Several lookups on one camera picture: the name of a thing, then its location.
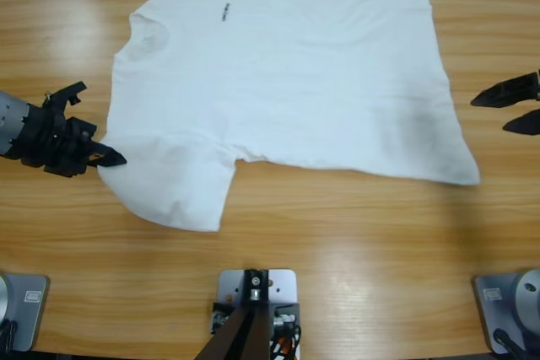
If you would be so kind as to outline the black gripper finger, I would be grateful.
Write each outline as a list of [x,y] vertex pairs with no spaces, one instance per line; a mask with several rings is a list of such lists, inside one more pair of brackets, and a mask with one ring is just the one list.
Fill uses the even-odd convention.
[[510,106],[525,100],[539,101],[539,73],[528,73],[485,89],[472,101],[473,106]]
[[540,110],[533,110],[523,116],[508,121],[503,130],[522,135],[536,136],[540,134]]

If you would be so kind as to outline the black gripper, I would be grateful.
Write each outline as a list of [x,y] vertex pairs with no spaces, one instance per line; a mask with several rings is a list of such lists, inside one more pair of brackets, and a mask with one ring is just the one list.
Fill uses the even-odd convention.
[[45,172],[73,177],[91,167],[115,167],[127,160],[114,148],[95,142],[97,126],[55,108],[29,107],[18,136],[12,137],[12,159]]

